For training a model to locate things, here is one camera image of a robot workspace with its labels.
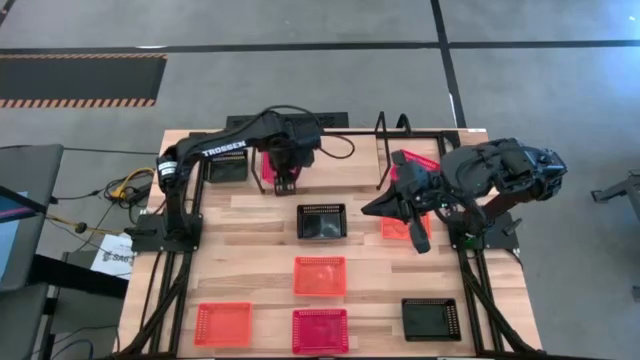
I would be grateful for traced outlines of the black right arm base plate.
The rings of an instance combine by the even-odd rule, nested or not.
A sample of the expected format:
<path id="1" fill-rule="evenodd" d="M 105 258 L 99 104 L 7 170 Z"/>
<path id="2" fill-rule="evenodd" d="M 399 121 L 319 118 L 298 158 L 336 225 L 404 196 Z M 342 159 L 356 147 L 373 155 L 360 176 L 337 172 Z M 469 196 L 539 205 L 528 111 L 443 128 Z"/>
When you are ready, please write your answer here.
<path id="1" fill-rule="evenodd" d="M 484 233 L 479 236 L 468 235 L 462 230 L 449 231 L 451 246 L 462 245 L 468 250 L 503 249 L 514 250 L 519 247 L 516 227 L 521 218 L 513 219 L 510 212 L 500 215 Z"/>

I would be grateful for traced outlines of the black slotted plastic basket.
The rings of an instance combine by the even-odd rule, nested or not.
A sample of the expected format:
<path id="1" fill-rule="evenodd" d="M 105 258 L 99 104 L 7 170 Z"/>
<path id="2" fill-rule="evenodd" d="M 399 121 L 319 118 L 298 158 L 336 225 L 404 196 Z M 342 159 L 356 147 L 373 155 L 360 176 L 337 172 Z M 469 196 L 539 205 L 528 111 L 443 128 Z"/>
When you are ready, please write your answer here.
<path id="1" fill-rule="evenodd" d="M 345 238 L 346 206 L 343 203 L 298 205 L 297 236 L 309 240 Z"/>
<path id="2" fill-rule="evenodd" d="M 401 308 L 407 342 L 461 340 L 453 298 L 403 298 Z"/>
<path id="3" fill-rule="evenodd" d="M 209 183 L 242 182 L 248 177 L 247 150 L 239 150 L 217 157 L 206 162 L 204 179 Z"/>

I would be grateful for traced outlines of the grey stand leg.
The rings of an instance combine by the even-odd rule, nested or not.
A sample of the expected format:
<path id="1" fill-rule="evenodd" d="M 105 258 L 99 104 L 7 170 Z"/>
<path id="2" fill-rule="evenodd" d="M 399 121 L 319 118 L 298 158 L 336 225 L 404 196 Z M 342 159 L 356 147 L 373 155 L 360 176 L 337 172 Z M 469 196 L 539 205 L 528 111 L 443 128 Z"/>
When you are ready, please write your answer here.
<path id="1" fill-rule="evenodd" d="M 628 177 L 604 190 L 590 192 L 595 203 L 604 204 L 615 197 L 627 197 L 640 222 L 640 170 L 630 170 Z"/>

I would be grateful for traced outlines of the black metal wooden board shelf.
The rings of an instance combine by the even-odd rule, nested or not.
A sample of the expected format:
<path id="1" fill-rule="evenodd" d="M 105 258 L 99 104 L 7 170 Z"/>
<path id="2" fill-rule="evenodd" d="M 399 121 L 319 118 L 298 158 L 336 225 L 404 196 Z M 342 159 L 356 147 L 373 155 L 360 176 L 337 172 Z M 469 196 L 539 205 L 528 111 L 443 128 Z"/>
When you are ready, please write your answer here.
<path id="1" fill-rule="evenodd" d="M 314 152 L 315 161 L 302 168 L 296 179 L 298 193 L 329 191 L 330 189 L 366 188 L 378 186 L 384 177 L 387 161 L 384 156 L 382 126 L 375 129 L 323 128 L 321 150 Z"/>

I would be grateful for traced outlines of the white printed paper sheet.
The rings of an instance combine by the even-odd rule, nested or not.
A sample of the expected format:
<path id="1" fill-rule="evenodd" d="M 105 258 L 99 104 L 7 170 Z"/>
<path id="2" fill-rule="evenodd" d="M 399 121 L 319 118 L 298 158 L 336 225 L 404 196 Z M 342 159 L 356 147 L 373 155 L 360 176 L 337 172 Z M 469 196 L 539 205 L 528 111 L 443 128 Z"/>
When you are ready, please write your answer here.
<path id="1" fill-rule="evenodd" d="M 135 258 L 131 246 L 132 240 L 126 234 L 106 235 L 90 269 L 129 280 Z"/>

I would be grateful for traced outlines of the colourful computer screen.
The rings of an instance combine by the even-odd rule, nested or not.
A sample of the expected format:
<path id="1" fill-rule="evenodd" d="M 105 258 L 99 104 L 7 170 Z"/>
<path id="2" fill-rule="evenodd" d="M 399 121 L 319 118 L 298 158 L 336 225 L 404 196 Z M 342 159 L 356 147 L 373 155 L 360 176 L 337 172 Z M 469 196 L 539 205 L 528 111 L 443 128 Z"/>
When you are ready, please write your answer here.
<path id="1" fill-rule="evenodd" d="M 0 280 L 7 272 L 19 222 L 32 214 L 31 208 L 0 195 Z"/>

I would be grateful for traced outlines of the orange slotted plastic basket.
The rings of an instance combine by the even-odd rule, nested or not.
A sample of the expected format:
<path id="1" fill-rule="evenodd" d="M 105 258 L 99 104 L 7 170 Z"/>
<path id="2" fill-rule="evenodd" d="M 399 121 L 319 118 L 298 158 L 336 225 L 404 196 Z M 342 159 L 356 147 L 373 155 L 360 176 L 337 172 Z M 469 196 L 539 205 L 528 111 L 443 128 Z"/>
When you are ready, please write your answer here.
<path id="1" fill-rule="evenodd" d="M 430 228 L 429 214 L 425 214 L 422 217 L 422 225 L 424 226 L 428 237 L 431 238 L 432 232 Z M 400 220 L 388 218 L 388 217 L 382 217 L 380 219 L 380 227 L 381 227 L 381 235 L 384 239 L 391 239 L 391 240 L 409 240 L 410 239 L 409 226 L 407 224 L 404 224 Z"/>
<path id="2" fill-rule="evenodd" d="M 248 347 L 252 334 L 249 302 L 201 303 L 197 308 L 194 345 L 212 348 Z"/>
<path id="3" fill-rule="evenodd" d="M 342 297 L 347 288 L 346 259 L 332 257 L 296 257 L 293 293 L 297 296 Z"/>

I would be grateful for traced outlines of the black slotted bar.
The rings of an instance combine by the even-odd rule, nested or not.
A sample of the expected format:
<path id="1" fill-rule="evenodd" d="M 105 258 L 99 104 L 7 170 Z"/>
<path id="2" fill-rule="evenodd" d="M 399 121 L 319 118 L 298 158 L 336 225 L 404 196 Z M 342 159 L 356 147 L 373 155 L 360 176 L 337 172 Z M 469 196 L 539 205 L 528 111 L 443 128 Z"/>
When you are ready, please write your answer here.
<path id="1" fill-rule="evenodd" d="M 349 116 L 347 112 L 323 112 L 316 113 L 316 118 L 319 120 L 320 125 L 323 128 L 349 128 Z M 285 114 L 285 117 L 299 120 L 313 120 L 311 115 L 306 113 L 292 113 Z M 226 128 L 238 128 L 249 122 L 253 118 L 253 115 L 234 115 L 228 116 L 226 119 Z"/>

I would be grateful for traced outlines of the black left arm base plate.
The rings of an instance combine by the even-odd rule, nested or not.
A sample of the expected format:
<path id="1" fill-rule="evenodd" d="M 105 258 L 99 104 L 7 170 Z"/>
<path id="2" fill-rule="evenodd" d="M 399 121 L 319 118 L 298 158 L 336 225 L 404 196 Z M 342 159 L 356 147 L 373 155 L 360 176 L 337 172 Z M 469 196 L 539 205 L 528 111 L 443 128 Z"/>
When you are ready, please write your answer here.
<path id="1" fill-rule="evenodd" d="M 134 252 L 192 252 L 199 248 L 201 215 L 145 214 L 127 231 Z"/>

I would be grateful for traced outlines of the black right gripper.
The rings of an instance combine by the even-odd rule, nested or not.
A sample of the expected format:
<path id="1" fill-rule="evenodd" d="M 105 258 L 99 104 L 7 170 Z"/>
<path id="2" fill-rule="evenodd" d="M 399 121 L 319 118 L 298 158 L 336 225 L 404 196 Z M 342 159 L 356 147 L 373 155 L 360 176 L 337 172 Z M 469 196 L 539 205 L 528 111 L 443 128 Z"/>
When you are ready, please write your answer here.
<path id="1" fill-rule="evenodd" d="M 385 193 L 361 208 L 367 216 L 409 221 L 409 235 L 419 254 L 431 250 L 427 212 L 441 206 L 439 196 L 445 185 L 439 168 L 429 169 L 410 159 L 403 150 L 392 153 L 392 193 Z"/>

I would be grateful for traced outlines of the black hazard striped floor mat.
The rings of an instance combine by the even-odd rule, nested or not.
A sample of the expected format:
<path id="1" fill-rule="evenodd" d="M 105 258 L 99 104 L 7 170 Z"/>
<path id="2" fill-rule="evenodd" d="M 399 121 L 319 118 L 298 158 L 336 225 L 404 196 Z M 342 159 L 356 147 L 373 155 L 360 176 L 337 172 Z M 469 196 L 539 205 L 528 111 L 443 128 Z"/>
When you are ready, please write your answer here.
<path id="1" fill-rule="evenodd" d="M 151 107 L 164 54 L 0 55 L 0 108 Z"/>

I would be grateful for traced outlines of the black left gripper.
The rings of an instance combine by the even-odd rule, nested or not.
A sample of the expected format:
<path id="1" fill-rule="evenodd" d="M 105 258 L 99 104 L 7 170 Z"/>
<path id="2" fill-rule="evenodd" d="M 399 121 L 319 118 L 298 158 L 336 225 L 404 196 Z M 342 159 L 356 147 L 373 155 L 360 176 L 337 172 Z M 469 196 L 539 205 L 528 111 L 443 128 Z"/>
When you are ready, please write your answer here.
<path id="1" fill-rule="evenodd" d="M 268 145 L 269 165 L 276 173 L 289 173 L 274 176 L 274 193 L 276 196 L 296 193 L 297 175 L 292 172 L 300 168 L 309 168 L 315 161 L 313 145 L 299 145 L 286 142 L 272 142 Z"/>

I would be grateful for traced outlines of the black horizontal beam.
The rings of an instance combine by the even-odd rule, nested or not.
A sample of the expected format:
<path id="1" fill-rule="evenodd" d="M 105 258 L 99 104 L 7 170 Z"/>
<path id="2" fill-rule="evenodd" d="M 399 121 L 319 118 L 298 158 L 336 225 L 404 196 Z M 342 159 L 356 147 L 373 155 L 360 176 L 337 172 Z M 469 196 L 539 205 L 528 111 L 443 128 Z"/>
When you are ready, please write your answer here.
<path id="1" fill-rule="evenodd" d="M 27 283 L 43 283 L 119 299 L 125 298 L 128 288 L 126 279 L 43 255 L 34 256 Z"/>

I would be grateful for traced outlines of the grey side table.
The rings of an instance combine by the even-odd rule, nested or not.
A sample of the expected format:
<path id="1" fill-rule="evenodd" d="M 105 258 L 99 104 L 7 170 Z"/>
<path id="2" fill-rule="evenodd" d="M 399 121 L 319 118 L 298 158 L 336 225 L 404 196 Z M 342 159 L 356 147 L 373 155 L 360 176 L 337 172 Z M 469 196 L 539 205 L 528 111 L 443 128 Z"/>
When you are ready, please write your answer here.
<path id="1" fill-rule="evenodd" d="M 59 144 L 0 148 L 0 195 L 32 209 L 20 220 L 0 292 L 27 284 L 63 155 Z"/>

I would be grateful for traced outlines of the red slotted plastic basket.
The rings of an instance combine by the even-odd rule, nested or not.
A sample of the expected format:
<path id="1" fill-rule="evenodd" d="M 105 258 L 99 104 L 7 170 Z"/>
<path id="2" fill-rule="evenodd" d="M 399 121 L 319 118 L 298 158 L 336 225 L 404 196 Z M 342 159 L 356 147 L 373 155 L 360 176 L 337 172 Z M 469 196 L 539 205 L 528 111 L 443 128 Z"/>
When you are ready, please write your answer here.
<path id="1" fill-rule="evenodd" d="M 336 355 L 349 352 L 345 309 L 300 309 L 292 314 L 292 352 L 296 355 Z"/>
<path id="2" fill-rule="evenodd" d="M 428 171 L 440 170 L 440 164 L 427 157 L 423 157 L 421 155 L 415 154 L 405 149 L 402 149 L 401 153 L 404 155 L 407 161 L 416 162 L 417 164 L 419 164 L 421 167 L 425 168 Z"/>
<path id="3" fill-rule="evenodd" d="M 300 168 L 296 159 L 288 152 L 262 153 L 262 179 L 269 184 L 294 183 L 299 176 Z"/>

